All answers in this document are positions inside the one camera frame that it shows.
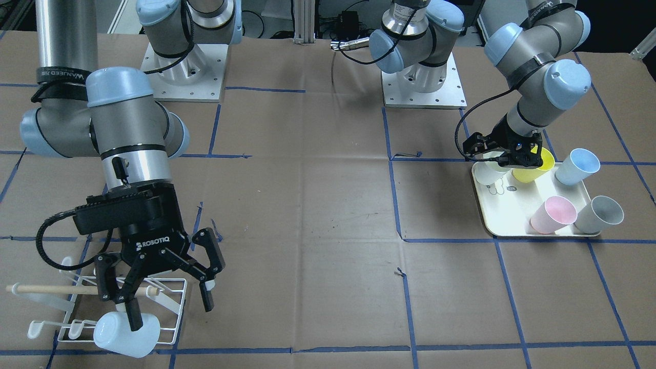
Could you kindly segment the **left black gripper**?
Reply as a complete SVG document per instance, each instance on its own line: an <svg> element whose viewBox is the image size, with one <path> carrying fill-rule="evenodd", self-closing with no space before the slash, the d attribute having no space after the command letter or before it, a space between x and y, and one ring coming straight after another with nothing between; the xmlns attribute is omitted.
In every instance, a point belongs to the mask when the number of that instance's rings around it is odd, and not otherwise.
<svg viewBox="0 0 656 369"><path fill-rule="evenodd" d="M502 167L536 169L544 164L541 157L543 138L540 133L533 132L529 136L516 133L504 116L489 135L476 132L462 144L461 154L466 160L475 161L475 156L492 151L501 151L497 157L481 159L495 161Z"/></svg>

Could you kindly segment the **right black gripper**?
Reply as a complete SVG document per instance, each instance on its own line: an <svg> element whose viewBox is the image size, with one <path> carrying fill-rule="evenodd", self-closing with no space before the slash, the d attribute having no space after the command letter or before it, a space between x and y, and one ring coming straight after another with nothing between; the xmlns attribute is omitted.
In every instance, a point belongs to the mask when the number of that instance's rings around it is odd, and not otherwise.
<svg viewBox="0 0 656 369"><path fill-rule="evenodd" d="M110 193L146 190L161 198L164 214L157 219L118 227L121 252L95 258L100 298L125 303L132 332L143 327L140 305L132 299L144 278L166 271L185 271L199 280L204 311L211 312L215 307L214 280L226 265L213 229L204 228L188 236L171 183L154 182Z"/></svg>

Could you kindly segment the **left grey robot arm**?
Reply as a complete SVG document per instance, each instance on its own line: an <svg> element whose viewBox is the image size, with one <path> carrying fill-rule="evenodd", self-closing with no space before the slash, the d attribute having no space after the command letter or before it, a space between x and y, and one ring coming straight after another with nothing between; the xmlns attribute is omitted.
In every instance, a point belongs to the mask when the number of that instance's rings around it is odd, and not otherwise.
<svg viewBox="0 0 656 369"><path fill-rule="evenodd" d="M497 152L499 166L538 168L543 164L543 130L574 107L592 85L586 68L563 55L590 33L588 17L575 1L527 1L527 19L508 23L486 41L483 51L502 73L509 91L521 98L488 135L476 132L456 147L469 161ZM464 29L462 10L446 1L393 1L380 28L368 38L372 62L385 73L407 70L444 76L447 59Z"/></svg>

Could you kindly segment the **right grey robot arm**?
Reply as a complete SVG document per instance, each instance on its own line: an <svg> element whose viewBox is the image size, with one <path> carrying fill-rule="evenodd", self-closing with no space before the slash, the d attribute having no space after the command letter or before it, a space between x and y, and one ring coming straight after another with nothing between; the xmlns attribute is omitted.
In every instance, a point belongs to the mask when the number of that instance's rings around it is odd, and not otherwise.
<svg viewBox="0 0 656 369"><path fill-rule="evenodd" d="M138 1L136 12L154 51L155 68L98 67L94 1L37 1L40 107L23 115L19 133L31 152L47 157L99 157L106 194L45 219L35 236L38 254L61 271L93 264L101 300L122 304L131 330L143 325L136 292L152 275L182 270L199 281L204 310L224 266L211 229L188 236L169 161L185 153L187 126L155 100L150 75L190 83L209 72L200 44L237 44L239 1ZM91 259L54 261L44 234L72 218L80 234L107 233Z"/></svg>

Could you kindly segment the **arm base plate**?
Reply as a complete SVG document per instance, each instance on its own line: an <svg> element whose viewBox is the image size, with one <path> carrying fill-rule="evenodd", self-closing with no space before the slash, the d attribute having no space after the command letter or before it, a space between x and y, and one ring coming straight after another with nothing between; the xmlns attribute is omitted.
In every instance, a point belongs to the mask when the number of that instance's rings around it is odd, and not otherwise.
<svg viewBox="0 0 656 369"><path fill-rule="evenodd" d="M148 75L155 100L219 103L227 59L227 45L195 45L178 65Z"/></svg>
<svg viewBox="0 0 656 369"><path fill-rule="evenodd" d="M467 106L453 54L445 65L412 65L397 73L381 72L385 107L458 109Z"/></svg>

